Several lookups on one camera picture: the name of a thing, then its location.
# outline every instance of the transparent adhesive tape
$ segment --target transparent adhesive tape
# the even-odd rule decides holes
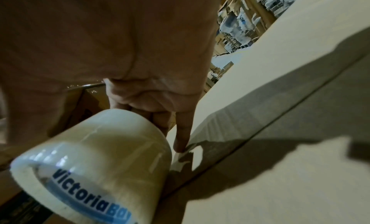
[[[23,153],[16,182],[42,205],[78,224],[149,224],[171,164],[157,127],[110,109]]]

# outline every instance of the dark label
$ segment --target dark label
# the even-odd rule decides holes
[[[25,192],[0,206],[0,224],[41,224],[53,213]]]

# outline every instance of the human hand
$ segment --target human hand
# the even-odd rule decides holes
[[[37,144],[67,84],[106,79],[112,108],[163,133],[177,112],[184,150],[214,46],[219,0],[2,0],[0,85],[9,145]]]

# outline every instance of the roll of packing tape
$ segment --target roll of packing tape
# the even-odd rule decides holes
[[[10,171],[28,194],[77,224],[149,224],[171,158],[151,122],[110,109],[23,153]]]

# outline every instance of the blue stripe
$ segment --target blue stripe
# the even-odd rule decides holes
[[[112,216],[108,216],[99,212],[96,212],[94,210],[91,210],[90,208],[86,207],[85,205],[79,203],[78,201],[74,200],[71,196],[64,193],[55,183],[53,183],[52,180],[48,181],[46,184],[46,188],[48,191],[50,191],[55,197],[57,197],[59,200],[73,208],[79,213],[82,213],[85,216],[88,216],[92,219],[95,219],[99,222],[104,222],[108,224],[126,224],[127,220],[123,219],[117,219]]]

